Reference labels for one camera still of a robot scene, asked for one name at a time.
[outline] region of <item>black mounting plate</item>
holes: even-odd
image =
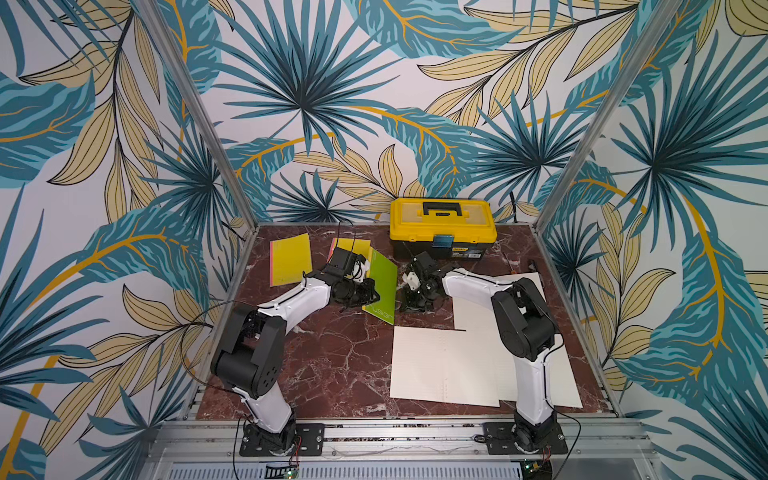
[[[270,434],[253,424],[245,425],[243,427],[243,441],[240,443],[240,456],[288,456],[294,452],[293,446],[298,445],[299,438],[301,438],[299,457],[319,457],[323,453],[323,434],[326,426],[322,423],[297,423],[295,428],[296,436],[293,437],[293,442],[289,444],[290,449],[285,452],[278,452],[276,448],[280,440],[273,439],[271,436],[280,434]]]
[[[515,445],[514,422],[488,422],[482,424],[482,433],[485,437],[485,446],[489,455],[524,455],[525,453]],[[568,453],[568,445],[563,437],[563,430],[556,425],[546,437],[547,445],[552,448],[552,454],[564,455]]]

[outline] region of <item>metal vent grille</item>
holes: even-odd
[[[263,463],[239,463],[240,480],[261,480]],[[231,464],[177,463],[169,480],[229,480]],[[516,462],[301,462],[301,480],[519,480]]]

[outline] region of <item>green notebook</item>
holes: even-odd
[[[371,260],[371,270],[368,272],[368,277],[373,278],[374,288],[381,299],[376,303],[364,305],[362,309],[379,317],[389,325],[394,325],[397,265],[373,248],[371,248],[369,260]]]

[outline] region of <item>toolbox latch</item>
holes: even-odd
[[[432,239],[432,246],[434,248],[453,247],[453,235],[435,235],[435,238]]]

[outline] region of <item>toolbox handle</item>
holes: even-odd
[[[424,202],[422,207],[425,215],[429,215],[432,210],[440,210],[437,215],[442,217],[449,215],[444,213],[446,210],[454,211],[458,216],[462,215],[462,205],[459,202]]]

